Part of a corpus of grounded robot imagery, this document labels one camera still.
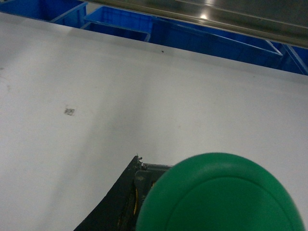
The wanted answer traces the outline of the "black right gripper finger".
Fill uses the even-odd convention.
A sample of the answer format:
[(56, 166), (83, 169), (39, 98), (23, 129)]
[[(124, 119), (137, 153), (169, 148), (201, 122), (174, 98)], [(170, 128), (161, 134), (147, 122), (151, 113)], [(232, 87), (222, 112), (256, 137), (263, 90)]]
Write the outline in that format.
[(134, 215), (136, 202), (135, 174), (141, 170), (136, 155), (113, 184), (106, 196), (75, 228), (76, 231), (125, 231)]

